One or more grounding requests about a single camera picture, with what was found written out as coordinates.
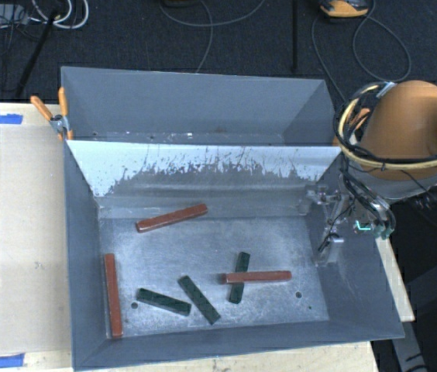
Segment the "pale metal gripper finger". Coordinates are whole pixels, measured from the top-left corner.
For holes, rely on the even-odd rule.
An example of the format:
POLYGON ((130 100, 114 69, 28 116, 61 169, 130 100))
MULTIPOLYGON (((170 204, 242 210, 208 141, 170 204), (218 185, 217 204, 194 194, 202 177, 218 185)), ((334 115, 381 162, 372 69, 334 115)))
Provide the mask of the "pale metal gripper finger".
POLYGON ((339 203, 339 192, 330 191, 325 184, 309 185, 305 190, 306 212, 310 213, 315 208, 321 208, 323 212, 329 214, 339 203))
POLYGON ((335 264, 342 248, 345 245, 345 240, 337 233, 329 233, 318 246, 314 256, 316 266, 327 266, 335 264))

